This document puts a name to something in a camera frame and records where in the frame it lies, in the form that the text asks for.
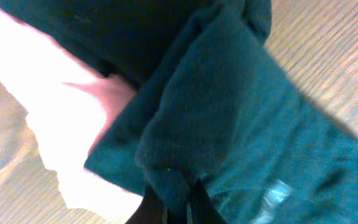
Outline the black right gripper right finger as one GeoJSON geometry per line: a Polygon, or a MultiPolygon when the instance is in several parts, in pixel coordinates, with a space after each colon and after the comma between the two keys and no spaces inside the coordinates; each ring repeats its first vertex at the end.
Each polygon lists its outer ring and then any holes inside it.
{"type": "Polygon", "coordinates": [[[214,208],[211,199],[198,179],[191,189],[186,204],[187,224],[227,224],[214,208]]]}

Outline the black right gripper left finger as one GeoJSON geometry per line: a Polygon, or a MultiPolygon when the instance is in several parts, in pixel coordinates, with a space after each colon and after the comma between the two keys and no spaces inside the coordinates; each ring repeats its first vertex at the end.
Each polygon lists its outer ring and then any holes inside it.
{"type": "Polygon", "coordinates": [[[167,224],[167,209],[151,186],[146,186],[141,204],[125,224],[167,224]]]}

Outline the navy garment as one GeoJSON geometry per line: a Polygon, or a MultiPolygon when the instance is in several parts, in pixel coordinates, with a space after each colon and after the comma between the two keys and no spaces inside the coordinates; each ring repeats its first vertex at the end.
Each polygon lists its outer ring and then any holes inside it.
{"type": "Polygon", "coordinates": [[[227,223],[358,223],[358,139],[264,49],[269,1],[196,11],[85,168],[187,223],[199,179],[227,223]]]}

